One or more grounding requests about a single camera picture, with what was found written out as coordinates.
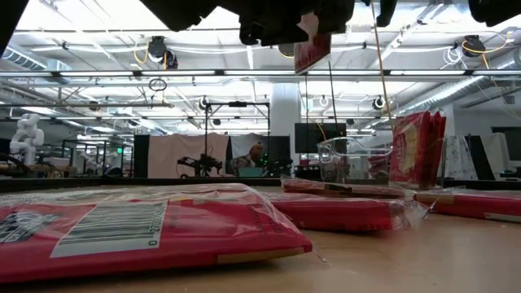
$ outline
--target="white label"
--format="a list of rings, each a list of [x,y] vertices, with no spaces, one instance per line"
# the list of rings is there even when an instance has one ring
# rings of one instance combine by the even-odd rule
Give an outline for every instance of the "white label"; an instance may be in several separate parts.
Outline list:
[[[159,248],[167,203],[100,203],[63,236],[50,257]]]
[[[509,221],[514,223],[521,223],[521,216],[502,215],[486,212],[485,218],[487,220]]]

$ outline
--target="column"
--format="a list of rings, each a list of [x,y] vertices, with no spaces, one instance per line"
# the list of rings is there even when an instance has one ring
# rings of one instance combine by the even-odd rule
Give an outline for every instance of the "column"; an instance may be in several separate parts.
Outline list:
[[[300,104],[300,89],[297,83],[274,84],[270,99],[271,135],[289,135],[293,165],[300,162],[299,155],[295,153],[295,123],[300,123]]]

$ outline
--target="ceiling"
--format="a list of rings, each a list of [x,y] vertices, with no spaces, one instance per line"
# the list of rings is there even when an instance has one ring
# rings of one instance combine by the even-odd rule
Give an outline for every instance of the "ceiling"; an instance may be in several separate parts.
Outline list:
[[[73,71],[98,70],[157,70],[161,65],[148,59],[145,63],[147,42],[152,36],[165,36],[167,46],[175,52],[179,69],[273,69],[292,70],[293,59],[282,56],[277,47],[246,47],[239,40],[239,18],[224,9],[217,8],[200,25],[182,32],[170,32],[139,0],[67,0],[53,1],[58,12],[42,2],[31,0],[11,39],[10,46],[17,46],[26,55],[45,63],[49,59],[66,64]],[[418,25],[423,16],[424,25]],[[487,48],[497,48],[509,42],[503,49],[487,54],[491,67],[494,59],[507,54],[521,42],[519,17],[508,20],[493,28],[476,23],[465,4],[428,6],[426,1],[399,2],[391,24],[379,28],[379,42],[384,54],[385,69],[460,69],[483,67],[481,58],[459,59],[448,55],[454,42],[463,37],[478,34]],[[368,7],[356,5],[353,18],[347,23],[347,32],[332,37],[331,56],[318,63],[315,69],[378,69],[378,51],[372,15]],[[388,49],[389,44],[395,48]],[[0,68],[4,71],[23,71],[11,61],[3,59]],[[150,79],[104,78],[98,81],[89,78],[73,78],[66,85],[48,83],[42,79],[10,79],[10,83],[30,89],[49,101],[58,101],[59,92],[68,103],[126,103],[119,107],[129,116],[201,116],[199,101],[206,96],[212,102],[257,101],[268,102],[274,81],[261,78],[244,79],[229,77],[168,77],[169,86],[164,92],[154,95],[147,88]],[[298,82],[303,97],[310,98],[310,115],[332,115],[331,84],[327,80],[309,78],[306,84]],[[400,106],[432,90],[437,80],[416,81],[413,78],[395,79],[386,82],[387,96],[394,105]],[[380,81],[363,79],[334,81],[333,93],[338,115],[374,115],[372,101],[383,94]],[[136,107],[136,104],[164,101],[174,107]],[[7,93],[0,95],[4,103],[13,102]],[[34,103],[34,96],[25,95],[27,103]],[[88,108],[66,109],[71,115],[110,116],[110,109],[93,112]],[[220,115],[251,116],[251,119],[223,121],[221,129],[265,129],[267,123],[262,113],[255,108],[221,110]],[[152,120],[144,129],[162,129],[164,133],[200,133],[200,120]],[[65,125],[78,131],[94,122],[77,121],[77,125]],[[103,126],[132,133],[135,129],[123,120],[103,122]],[[72,131],[64,132],[67,136]]]

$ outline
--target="desk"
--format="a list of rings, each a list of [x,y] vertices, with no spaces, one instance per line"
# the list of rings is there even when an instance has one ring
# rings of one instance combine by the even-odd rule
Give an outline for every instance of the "desk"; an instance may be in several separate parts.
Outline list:
[[[419,231],[305,231],[313,253],[258,264],[10,285],[9,292],[519,292],[521,225],[430,215]]]

